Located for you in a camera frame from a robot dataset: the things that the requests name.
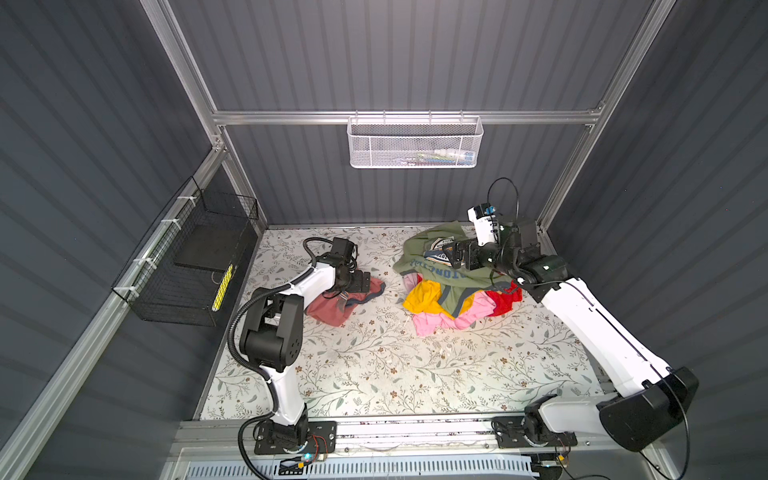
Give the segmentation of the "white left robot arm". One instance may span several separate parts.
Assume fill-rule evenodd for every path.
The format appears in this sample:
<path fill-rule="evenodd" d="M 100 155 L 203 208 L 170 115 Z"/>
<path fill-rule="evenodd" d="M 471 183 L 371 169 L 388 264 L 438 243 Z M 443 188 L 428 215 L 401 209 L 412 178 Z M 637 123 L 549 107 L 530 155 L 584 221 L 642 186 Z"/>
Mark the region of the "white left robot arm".
<path fill-rule="evenodd" d="M 303 345 L 305 308 L 317 298 L 352 293 L 370 285 L 357 268 L 358 247 L 334 237 L 309 237 L 302 246 L 309 265 L 295 278 L 256 289 L 227 325 L 227 349 L 240 366 L 262 377 L 271 409 L 257 418 L 266 439 L 298 448 L 309 435 L 308 407 L 294 364 Z"/>

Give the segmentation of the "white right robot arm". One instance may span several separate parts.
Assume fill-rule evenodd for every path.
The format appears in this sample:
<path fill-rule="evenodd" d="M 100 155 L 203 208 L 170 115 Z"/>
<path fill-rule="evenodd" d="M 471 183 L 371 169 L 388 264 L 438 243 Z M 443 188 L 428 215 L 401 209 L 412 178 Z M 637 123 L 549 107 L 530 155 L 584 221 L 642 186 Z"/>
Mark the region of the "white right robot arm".
<path fill-rule="evenodd" d="M 699 380 L 686 368 L 671 368 L 637 340 L 558 255 L 477 240 L 442 248 L 454 269 L 488 267 L 557 316 L 608 375 L 615 391 L 583 399 L 547 395 L 525 408 L 519 431 L 537 447 L 568 434 L 605 435 L 640 452 L 677 426 L 690 427 L 687 411 Z"/>

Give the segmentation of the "green printed t-shirt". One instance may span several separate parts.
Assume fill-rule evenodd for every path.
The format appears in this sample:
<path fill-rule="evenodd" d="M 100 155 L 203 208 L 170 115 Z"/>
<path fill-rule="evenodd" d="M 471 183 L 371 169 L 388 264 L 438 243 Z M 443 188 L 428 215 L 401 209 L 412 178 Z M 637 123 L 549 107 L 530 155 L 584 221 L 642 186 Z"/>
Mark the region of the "green printed t-shirt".
<path fill-rule="evenodd" d="M 419 232 L 404 242 L 402 254 L 394 263 L 393 270 L 401 276 L 417 273 L 423 280 L 440 284 L 442 293 L 439 304 L 452 316 L 456 316 L 464 301 L 477 291 L 496 290 L 522 297 L 522 291 L 508 276 L 492 273 L 487 267 L 468 270 L 452 266 L 443 247 L 467 239 L 458 222 Z"/>

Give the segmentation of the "dusty red printed t-shirt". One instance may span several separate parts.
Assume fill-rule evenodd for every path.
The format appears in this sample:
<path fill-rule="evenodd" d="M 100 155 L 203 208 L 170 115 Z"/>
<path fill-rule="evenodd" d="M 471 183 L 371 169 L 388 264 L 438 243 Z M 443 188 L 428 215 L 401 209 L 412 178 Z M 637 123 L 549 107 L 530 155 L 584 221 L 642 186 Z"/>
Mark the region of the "dusty red printed t-shirt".
<path fill-rule="evenodd" d="M 351 317 L 357 306 L 380 297 L 385 289 L 386 284 L 383 281 L 372 278 L 370 290 L 367 293 L 342 292 L 337 296 L 321 294 L 309 304 L 305 309 L 305 314 L 326 325 L 339 327 Z"/>

